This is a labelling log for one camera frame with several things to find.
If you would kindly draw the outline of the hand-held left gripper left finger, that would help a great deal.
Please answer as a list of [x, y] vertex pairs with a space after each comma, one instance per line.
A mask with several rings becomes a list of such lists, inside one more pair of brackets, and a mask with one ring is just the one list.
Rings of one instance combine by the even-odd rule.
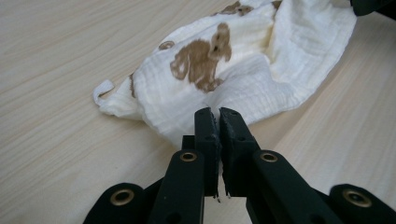
[[219, 161], [221, 143], [216, 119], [209, 107], [194, 113], [194, 135], [184, 135], [182, 149], [194, 149], [204, 155], [205, 196], [219, 196]]

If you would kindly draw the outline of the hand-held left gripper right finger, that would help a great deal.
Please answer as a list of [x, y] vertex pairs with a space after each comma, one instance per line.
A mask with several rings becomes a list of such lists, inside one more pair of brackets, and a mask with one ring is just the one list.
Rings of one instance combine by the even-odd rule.
[[247, 197], [251, 184], [249, 163], [252, 154], [260, 148], [239, 112], [226, 107], [219, 112], [222, 178], [226, 193], [231, 197]]

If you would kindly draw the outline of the white towel with brown print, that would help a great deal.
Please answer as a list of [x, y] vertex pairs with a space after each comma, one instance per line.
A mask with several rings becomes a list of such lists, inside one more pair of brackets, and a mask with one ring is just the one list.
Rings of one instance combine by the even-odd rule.
[[205, 107], [251, 124], [304, 103], [343, 55], [356, 23], [333, 0], [238, 0], [176, 29], [119, 87], [92, 97], [101, 112], [143, 120], [175, 146]]

